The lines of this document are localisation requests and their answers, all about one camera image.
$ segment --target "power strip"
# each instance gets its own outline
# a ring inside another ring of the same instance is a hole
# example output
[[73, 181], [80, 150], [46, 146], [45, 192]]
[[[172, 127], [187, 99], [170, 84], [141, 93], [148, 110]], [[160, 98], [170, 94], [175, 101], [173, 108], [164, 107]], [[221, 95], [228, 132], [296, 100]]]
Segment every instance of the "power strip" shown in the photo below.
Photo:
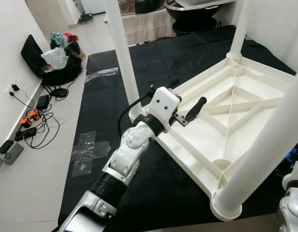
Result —
[[27, 129], [27, 130], [24, 130], [24, 131], [18, 131], [15, 134], [14, 140], [15, 141], [20, 141], [20, 140], [23, 140], [23, 139], [27, 139], [29, 137], [33, 137], [34, 135], [36, 135], [36, 132], [37, 132], [36, 127], [32, 127], [30, 129]]

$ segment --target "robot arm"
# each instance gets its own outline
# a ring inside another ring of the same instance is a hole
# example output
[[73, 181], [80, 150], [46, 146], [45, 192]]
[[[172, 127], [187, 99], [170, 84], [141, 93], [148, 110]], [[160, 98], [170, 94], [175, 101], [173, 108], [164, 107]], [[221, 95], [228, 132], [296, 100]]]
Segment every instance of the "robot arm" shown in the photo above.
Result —
[[286, 190], [278, 208], [279, 232], [298, 232], [298, 155], [292, 173], [283, 178], [282, 185]]
[[160, 87], [155, 91], [147, 115], [139, 115], [134, 122], [136, 126], [123, 133], [119, 148], [103, 167], [98, 181], [84, 193], [59, 232], [104, 230], [109, 219], [115, 216], [120, 199], [132, 182], [149, 143], [162, 132], [167, 133], [175, 121], [186, 126], [194, 120], [206, 99], [201, 98], [186, 118], [176, 114], [180, 102], [181, 98], [171, 89]]

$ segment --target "black mat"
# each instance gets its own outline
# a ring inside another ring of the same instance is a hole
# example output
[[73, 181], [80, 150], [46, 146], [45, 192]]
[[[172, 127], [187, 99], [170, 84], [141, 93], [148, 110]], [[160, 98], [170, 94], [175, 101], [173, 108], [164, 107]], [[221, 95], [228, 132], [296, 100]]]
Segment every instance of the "black mat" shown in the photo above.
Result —
[[[140, 94], [150, 85], [167, 86], [179, 78], [181, 83], [226, 57], [234, 35], [233, 26], [206, 33], [166, 39], [130, 48]], [[295, 74], [272, 53], [254, 41], [245, 41], [242, 54], [250, 59]], [[118, 67], [114, 51], [89, 56], [87, 74]], [[74, 144], [79, 134], [96, 131], [96, 142], [109, 141], [118, 147], [117, 120], [128, 106], [121, 75], [96, 78], [85, 85]], [[129, 126], [124, 119], [123, 128]], [[59, 223], [63, 222], [85, 190], [100, 174], [107, 158], [94, 159], [91, 174], [66, 180]], [[281, 177], [272, 174], [244, 203], [240, 218], [274, 213], [284, 195]], [[172, 158], [153, 142], [141, 160], [138, 173], [122, 198], [113, 231], [148, 231], [167, 227], [216, 222], [207, 195]]]

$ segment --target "white cylindrical leg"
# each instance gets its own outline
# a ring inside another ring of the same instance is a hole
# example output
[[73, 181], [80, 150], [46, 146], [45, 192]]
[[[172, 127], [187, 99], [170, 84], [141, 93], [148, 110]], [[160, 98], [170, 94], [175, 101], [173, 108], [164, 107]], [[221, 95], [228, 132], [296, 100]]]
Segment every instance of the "white cylindrical leg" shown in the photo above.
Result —
[[239, 168], [211, 204], [215, 215], [239, 216], [241, 205], [298, 142], [298, 73]]
[[243, 1], [240, 17], [237, 24], [236, 33], [234, 36], [234, 40], [232, 41], [230, 52], [228, 54], [228, 57], [230, 58], [241, 57], [241, 49], [247, 32], [247, 28], [249, 26], [251, 14], [253, 11], [253, 3], [254, 3], [254, 0]]
[[[116, 56], [119, 61], [123, 83], [128, 98], [128, 103], [132, 104], [139, 98], [139, 94], [133, 65], [131, 63], [131, 58], [128, 50], [128, 43], [125, 36], [120, 8], [117, 0], [104, 0], [104, 4], [112, 40], [115, 46]], [[139, 114], [143, 113], [144, 110], [139, 103], [130, 110], [129, 116], [132, 120], [134, 120]]]

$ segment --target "white tiled floor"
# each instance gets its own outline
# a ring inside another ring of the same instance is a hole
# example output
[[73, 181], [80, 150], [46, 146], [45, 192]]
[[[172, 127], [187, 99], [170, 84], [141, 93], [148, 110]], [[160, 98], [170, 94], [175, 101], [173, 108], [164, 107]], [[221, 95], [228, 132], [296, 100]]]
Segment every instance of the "white tiled floor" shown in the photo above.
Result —
[[[80, 46], [87, 56], [114, 49], [108, 25], [103, 22], [104, 17], [104, 14], [97, 15], [92, 23], [71, 30], [79, 37]], [[53, 106], [55, 116], [65, 118], [53, 143], [44, 149], [33, 150], [22, 141], [25, 150], [17, 161], [12, 166], [2, 166], [0, 232], [49, 232], [56, 227], [80, 110], [86, 61], [83, 67], [84, 71], [70, 87], [70, 95]], [[273, 232], [275, 228], [274, 217], [264, 216], [156, 232]]]

